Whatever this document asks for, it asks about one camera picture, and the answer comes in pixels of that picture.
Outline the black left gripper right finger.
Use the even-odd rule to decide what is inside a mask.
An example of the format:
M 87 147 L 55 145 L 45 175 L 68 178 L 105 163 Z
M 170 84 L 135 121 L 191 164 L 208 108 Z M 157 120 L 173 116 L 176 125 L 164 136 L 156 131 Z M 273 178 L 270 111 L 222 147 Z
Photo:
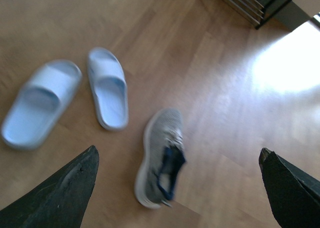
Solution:
M 282 228 L 320 226 L 320 181 L 264 147 L 259 167 L 275 220 Z

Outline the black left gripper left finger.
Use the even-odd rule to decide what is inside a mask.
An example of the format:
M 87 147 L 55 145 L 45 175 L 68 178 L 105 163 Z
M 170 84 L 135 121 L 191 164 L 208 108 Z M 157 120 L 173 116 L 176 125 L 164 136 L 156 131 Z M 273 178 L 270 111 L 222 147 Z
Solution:
M 2 228 L 79 228 L 92 196 L 99 152 L 90 146 L 0 211 Z

